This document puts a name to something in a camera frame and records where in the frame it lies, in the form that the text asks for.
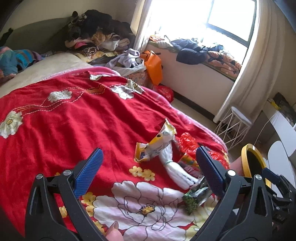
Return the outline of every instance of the red blanket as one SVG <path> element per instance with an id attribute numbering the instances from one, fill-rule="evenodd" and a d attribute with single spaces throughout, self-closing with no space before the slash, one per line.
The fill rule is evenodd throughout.
<path id="1" fill-rule="evenodd" d="M 188 238 L 195 217 L 181 203 L 186 190 L 169 178 L 158 157 L 134 162 L 136 143 L 151 141 L 167 118 L 177 137 L 189 132 L 220 153 L 225 145 L 157 93 L 131 92 L 126 83 L 123 77 L 92 81 L 88 71 L 69 73 L 0 99 L 0 202 L 22 234 L 35 176 L 71 169 L 99 147 L 104 162 L 81 200 L 98 228 L 104 231 L 117 220 L 125 240 Z M 179 158 L 175 152 L 174 161 Z M 73 228 L 68 216 L 65 221 Z"/>

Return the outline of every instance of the yellow flower print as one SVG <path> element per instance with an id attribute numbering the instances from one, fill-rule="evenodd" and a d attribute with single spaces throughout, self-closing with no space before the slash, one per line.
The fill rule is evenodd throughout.
<path id="1" fill-rule="evenodd" d="M 59 207 L 59 211 L 60 211 L 60 213 L 61 213 L 61 215 L 62 215 L 62 218 L 65 218 L 65 217 L 67 217 L 67 210 L 66 210 L 66 207 L 65 206 L 62 206 L 62 207 Z"/>
<path id="2" fill-rule="evenodd" d="M 81 203 L 87 205 L 85 209 L 90 217 L 94 215 L 94 206 L 93 206 L 94 200 L 96 200 L 96 195 L 93 195 L 92 192 L 87 192 L 86 194 L 84 194 L 81 200 Z"/>
<path id="3" fill-rule="evenodd" d="M 134 177 L 141 177 L 143 169 L 137 166 L 133 166 L 133 168 L 128 170 Z"/>
<path id="4" fill-rule="evenodd" d="M 142 173 L 142 177 L 145 181 L 154 181 L 155 180 L 155 173 L 152 172 L 150 169 L 144 169 Z"/>
<path id="5" fill-rule="evenodd" d="M 87 206 L 85 210 L 90 217 L 94 215 L 94 206 Z"/>
<path id="6" fill-rule="evenodd" d="M 95 221 L 93 220 L 93 222 L 94 222 L 94 224 L 96 225 L 96 227 L 98 228 L 98 230 L 100 230 L 101 233 L 102 233 L 103 235 L 106 235 L 105 230 L 102 228 L 103 225 L 101 225 L 99 221 L 96 221 L 96 222 L 95 222 Z"/>

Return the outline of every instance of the yellow ring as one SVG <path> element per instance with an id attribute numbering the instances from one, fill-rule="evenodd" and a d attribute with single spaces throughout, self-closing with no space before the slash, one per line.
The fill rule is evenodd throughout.
<path id="1" fill-rule="evenodd" d="M 249 162 L 248 162 L 248 158 L 247 158 L 247 151 L 250 151 L 255 155 L 255 157 L 259 161 L 259 164 L 262 167 L 262 169 L 267 167 L 267 166 L 266 166 L 266 163 L 265 163 L 261 153 L 257 150 L 257 148 L 255 146 L 253 146 L 252 144 L 245 145 L 242 148 L 242 153 L 241 153 L 241 156 L 242 156 L 242 169 L 243 169 L 245 177 L 251 177 L 252 178 L 252 174 L 251 174 L 251 171 L 250 171 Z M 269 180 L 265 179 L 265 184 L 271 188 L 271 182 Z"/>

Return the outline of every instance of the wall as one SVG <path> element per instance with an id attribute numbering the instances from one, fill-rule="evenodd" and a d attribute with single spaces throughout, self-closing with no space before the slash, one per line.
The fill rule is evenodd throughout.
<path id="1" fill-rule="evenodd" d="M 146 49 L 161 52 L 162 84 L 216 114 L 230 92 L 233 81 L 203 65 L 188 65 L 176 61 L 177 54 L 147 45 Z"/>
<path id="2" fill-rule="evenodd" d="M 114 18 L 121 22 L 131 23 L 137 1 L 138 0 L 115 0 L 119 7 L 117 8 Z"/>
<path id="3" fill-rule="evenodd" d="M 284 56 L 270 97 L 280 92 L 293 105 L 296 102 L 296 33 L 286 19 Z"/>
<path id="4" fill-rule="evenodd" d="M 63 18 L 96 9 L 114 19 L 131 23 L 137 0 L 24 0 L 6 22 L 0 36 L 9 28 L 19 28 L 37 21 Z"/>

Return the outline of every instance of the white stool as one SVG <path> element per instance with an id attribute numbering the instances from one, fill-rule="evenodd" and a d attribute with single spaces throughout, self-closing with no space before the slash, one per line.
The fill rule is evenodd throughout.
<path id="1" fill-rule="evenodd" d="M 232 106 L 216 127 L 215 132 L 230 150 L 243 140 L 252 124 L 246 115 L 237 107 Z"/>

